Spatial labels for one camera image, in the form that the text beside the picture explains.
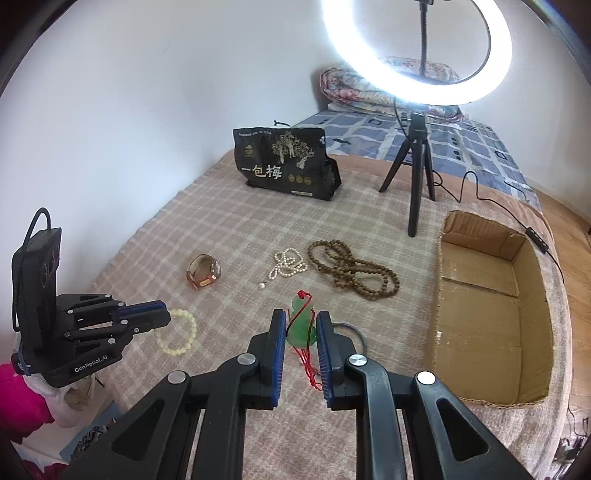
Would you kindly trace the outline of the white gloved left hand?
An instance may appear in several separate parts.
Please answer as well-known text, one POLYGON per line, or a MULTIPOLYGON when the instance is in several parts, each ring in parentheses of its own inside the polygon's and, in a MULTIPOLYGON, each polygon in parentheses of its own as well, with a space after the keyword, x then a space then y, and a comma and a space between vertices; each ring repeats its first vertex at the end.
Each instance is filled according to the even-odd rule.
POLYGON ((81 380, 64 387, 53 387, 41 374, 24 377, 25 384, 33 392, 39 394, 48 410, 62 428, 74 427, 93 400, 95 392, 95 376, 86 376, 81 380))

